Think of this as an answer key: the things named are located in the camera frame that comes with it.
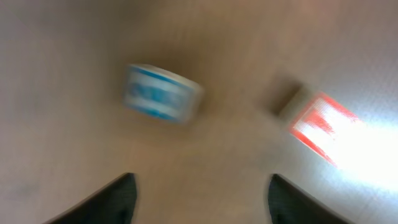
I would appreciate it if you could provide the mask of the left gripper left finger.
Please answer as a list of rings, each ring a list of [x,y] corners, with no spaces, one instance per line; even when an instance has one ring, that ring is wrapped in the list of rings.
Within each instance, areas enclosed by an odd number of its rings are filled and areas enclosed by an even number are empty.
[[[136,202],[136,178],[133,173],[127,172],[47,222],[50,224],[131,224]]]

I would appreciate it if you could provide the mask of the blue number 2 block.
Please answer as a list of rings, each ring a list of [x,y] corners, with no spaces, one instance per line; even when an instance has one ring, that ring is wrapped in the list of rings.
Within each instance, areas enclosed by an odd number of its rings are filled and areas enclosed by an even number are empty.
[[[186,123],[196,113],[204,89],[176,73],[148,64],[131,64],[124,91],[126,106],[149,116]]]

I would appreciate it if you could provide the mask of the red letter I block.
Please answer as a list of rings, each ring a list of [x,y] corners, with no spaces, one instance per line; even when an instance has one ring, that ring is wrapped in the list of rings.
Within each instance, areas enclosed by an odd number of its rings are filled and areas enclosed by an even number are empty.
[[[324,92],[301,87],[279,111],[289,133],[339,169],[363,164],[367,125]]]

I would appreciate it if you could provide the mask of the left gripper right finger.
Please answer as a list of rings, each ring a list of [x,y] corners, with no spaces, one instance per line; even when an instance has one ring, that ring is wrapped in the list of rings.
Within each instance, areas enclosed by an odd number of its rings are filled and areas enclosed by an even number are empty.
[[[272,174],[267,205],[273,224],[350,224],[280,174]]]

